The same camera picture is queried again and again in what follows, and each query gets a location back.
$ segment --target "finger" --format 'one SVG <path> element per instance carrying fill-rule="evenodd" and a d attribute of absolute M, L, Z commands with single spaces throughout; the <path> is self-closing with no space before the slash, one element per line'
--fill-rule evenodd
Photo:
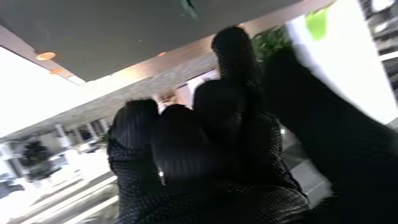
<path fill-rule="evenodd" d="M 129 102 L 118 112 L 109 134 L 132 150 L 141 150 L 152 143 L 152 130 L 157 119 L 157 102 L 154 100 Z"/>
<path fill-rule="evenodd" d="M 209 81 L 196 90 L 194 111 L 212 143 L 219 147 L 239 144 L 246 99 L 242 88 L 226 80 Z"/>
<path fill-rule="evenodd" d="M 212 147 L 202 123 L 191 109 L 168 107 L 155 127 L 154 154 L 164 182 L 198 183 L 221 172 L 221 155 Z"/>
<path fill-rule="evenodd" d="M 353 110 L 353 106 L 303 66 L 294 48 L 281 50 L 271 58 L 265 84 L 273 111 L 292 131 L 313 129 L 328 117 L 333 118 Z"/>
<path fill-rule="evenodd" d="M 301 191 L 301 185 L 287 167 L 283 153 L 281 126 L 276 116 L 258 107 L 246 116 L 246 176 L 255 184 L 283 186 Z"/>
<path fill-rule="evenodd" d="M 242 28 L 232 27 L 221 31 L 212 48 L 219 58 L 221 76 L 242 85 L 258 78 L 251 39 Z"/>
<path fill-rule="evenodd" d="M 109 161 L 122 194 L 141 195 L 161 186 L 152 157 L 152 130 L 159 119 L 154 100 L 132 101 L 122 108 L 109 131 Z"/>

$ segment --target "ceiling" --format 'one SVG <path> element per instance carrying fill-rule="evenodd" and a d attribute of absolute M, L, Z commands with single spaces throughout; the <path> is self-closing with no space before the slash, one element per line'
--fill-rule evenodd
<path fill-rule="evenodd" d="M 0 25 L 86 81 L 301 0 L 0 0 Z"/>
<path fill-rule="evenodd" d="M 308 0 L 299 4 L 292 4 L 290 7 L 283 7 L 287 2 L 281 1 L 283 5 L 280 5 L 280 7 L 283 7 L 283 9 L 264 15 L 251 22 L 246 22 L 244 26 L 249 34 L 255 35 L 276 25 L 281 25 L 299 15 L 326 7 L 331 2 L 333 0 Z M 210 42 L 212 36 L 193 42 L 186 47 L 170 51 L 164 57 L 154 57 L 123 69 L 113 76 L 107 76 L 120 81 L 129 80 L 123 82 L 125 87 L 122 86 L 120 90 L 106 94 L 72 110 L 54 115 L 50 119 L 43 120 L 33 126 L 26 127 L 11 135 L 0 138 L 0 142 L 22 139 L 33 134 L 47 133 L 54 130 L 56 124 L 63 124 L 72 128 L 98 118 L 111 119 L 129 100 L 148 97 L 162 91 L 168 91 L 173 87 L 178 87 L 194 76 L 216 69 L 218 62 L 210 49 Z"/>

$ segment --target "hand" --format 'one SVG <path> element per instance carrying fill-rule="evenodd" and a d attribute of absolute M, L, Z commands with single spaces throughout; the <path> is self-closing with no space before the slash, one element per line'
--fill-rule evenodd
<path fill-rule="evenodd" d="M 361 113 L 301 65 L 296 52 L 258 72 L 248 35 L 214 40 L 223 80 L 198 88 L 194 111 L 122 109 L 111 129 L 122 223 L 395 223 L 397 133 Z M 281 160 L 276 114 L 335 195 L 310 211 Z"/>
<path fill-rule="evenodd" d="M 241 28 L 219 33 L 214 49 L 223 80 L 198 88 L 194 111 L 175 105 L 159 114 L 155 101 L 143 100 L 116 115 L 109 155 L 122 223 L 274 223 L 308 211 Z"/>

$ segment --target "gloved hand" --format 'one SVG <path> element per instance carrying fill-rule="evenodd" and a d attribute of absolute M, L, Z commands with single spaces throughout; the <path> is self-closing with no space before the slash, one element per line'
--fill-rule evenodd
<path fill-rule="evenodd" d="M 219 33 L 214 50 L 223 80 L 200 87 L 194 111 L 177 105 L 159 114 L 143 100 L 118 112 L 120 223 L 392 223 L 395 132 L 333 93 L 292 49 L 273 57 L 267 73 L 241 28 Z M 280 157 L 271 111 L 333 182 L 335 196 L 313 211 Z"/>
<path fill-rule="evenodd" d="M 159 114 L 155 101 L 141 100 L 116 115 L 109 155 L 122 223 L 280 223 L 308 210 L 280 157 L 280 123 L 258 105 L 260 80 L 242 29 L 221 32 L 214 49 L 223 80 L 198 88 L 194 111 L 175 105 Z"/>

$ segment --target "ceiling light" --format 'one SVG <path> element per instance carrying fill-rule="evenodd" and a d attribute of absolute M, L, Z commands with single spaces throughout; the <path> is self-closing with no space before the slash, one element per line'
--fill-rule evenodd
<path fill-rule="evenodd" d="M 56 53 L 54 52 L 45 52 L 42 54 L 38 54 L 36 59 L 40 61 L 49 61 L 56 58 Z"/>
<path fill-rule="evenodd" d="M 63 73 L 65 69 L 63 68 L 56 68 L 52 71 L 50 71 L 50 74 L 52 75 L 59 75 Z"/>

